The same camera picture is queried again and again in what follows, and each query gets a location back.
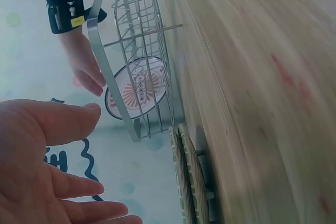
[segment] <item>human hand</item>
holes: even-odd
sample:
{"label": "human hand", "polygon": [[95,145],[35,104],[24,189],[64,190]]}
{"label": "human hand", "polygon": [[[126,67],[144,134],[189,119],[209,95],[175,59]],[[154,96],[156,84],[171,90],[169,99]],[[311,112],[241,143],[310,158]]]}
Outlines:
{"label": "human hand", "polygon": [[101,96],[105,79],[93,55],[90,42],[78,27],[59,35],[69,64],[78,81],[91,93]]}
{"label": "human hand", "polygon": [[66,174],[43,162],[46,145],[87,137],[100,117],[97,104],[84,107],[54,102],[0,103],[0,223],[141,224],[117,202],[65,200],[101,194],[96,181]]}

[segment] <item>black cuff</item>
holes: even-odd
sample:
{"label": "black cuff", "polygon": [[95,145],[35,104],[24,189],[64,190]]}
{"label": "black cuff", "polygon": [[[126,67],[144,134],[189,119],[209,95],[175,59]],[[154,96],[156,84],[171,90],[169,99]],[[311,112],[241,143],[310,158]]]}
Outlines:
{"label": "black cuff", "polygon": [[49,5],[48,15],[52,33],[62,34],[71,31],[85,22],[83,0]]}

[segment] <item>metal frame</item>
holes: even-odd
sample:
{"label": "metal frame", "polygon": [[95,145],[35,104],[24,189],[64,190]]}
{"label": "metal frame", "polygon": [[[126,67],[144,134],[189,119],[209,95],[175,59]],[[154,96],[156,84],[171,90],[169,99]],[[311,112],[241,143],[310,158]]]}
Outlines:
{"label": "metal frame", "polygon": [[[112,5],[114,10],[114,22],[117,29],[118,40],[115,42],[102,44],[98,30],[98,15],[103,0],[94,0],[91,12],[88,17],[88,35],[92,46],[92,50],[97,59],[98,65],[106,79],[107,86],[113,96],[115,104],[121,114],[121,117],[129,130],[133,141],[137,142],[143,137],[151,137],[151,135],[163,132],[168,129],[164,128],[162,123],[162,115],[160,111],[159,101],[156,100],[155,88],[152,80],[151,66],[149,58],[156,57],[163,62],[164,79],[166,88],[166,100],[170,113],[171,124],[175,124],[175,112],[173,104],[173,89],[171,78],[171,66],[168,57],[167,45],[164,32],[167,30],[182,27],[181,24],[170,27],[164,27],[162,23],[161,13],[159,10],[158,0],[115,0]],[[131,119],[126,104],[119,90],[118,84],[114,78],[110,68],[105,48],[120,44],[122,58],[125,62],[133,92],[136,94],[136,102],[140,109],[141,116],[138,119]],[[135,82],[135,78],[140,73],[134,73],[130,69],[130,63],[139,58],[144,58],[146,68],[143,68],[149,77],[150,89],[154,96],[154,114],[156,121],[159,123],[160,129],[158,132],[151,132],[151,121],[149,112],[143,113],[139,94],[137,89],[139,84]]]}

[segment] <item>yellow label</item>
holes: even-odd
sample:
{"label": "yellow label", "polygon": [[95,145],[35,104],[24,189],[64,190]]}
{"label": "yellow label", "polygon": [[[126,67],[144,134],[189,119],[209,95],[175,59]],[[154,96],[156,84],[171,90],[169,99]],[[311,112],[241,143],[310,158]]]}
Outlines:
{"label": "yellow label", "polygon": [[71,20],[71,26],[73,27],[73,28],[75,28],[75,27],[77,27],[77,26],[80,26],[80,25],[82,25],[82,24],[84,24],[85,23],[85,18],[84,18],[84,16],[80,16],[80,17],[78,17],[78,18],[73,18],[72,20]]}

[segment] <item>wooden board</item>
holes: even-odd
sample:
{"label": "wooden board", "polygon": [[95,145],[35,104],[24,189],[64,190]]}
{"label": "wooden board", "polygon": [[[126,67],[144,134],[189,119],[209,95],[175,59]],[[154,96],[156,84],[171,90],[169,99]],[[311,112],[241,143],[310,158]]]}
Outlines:
{"label": "wooden board", "polygon": [[336,31],[322,0],[163,0],[226,223],[336,222]]}

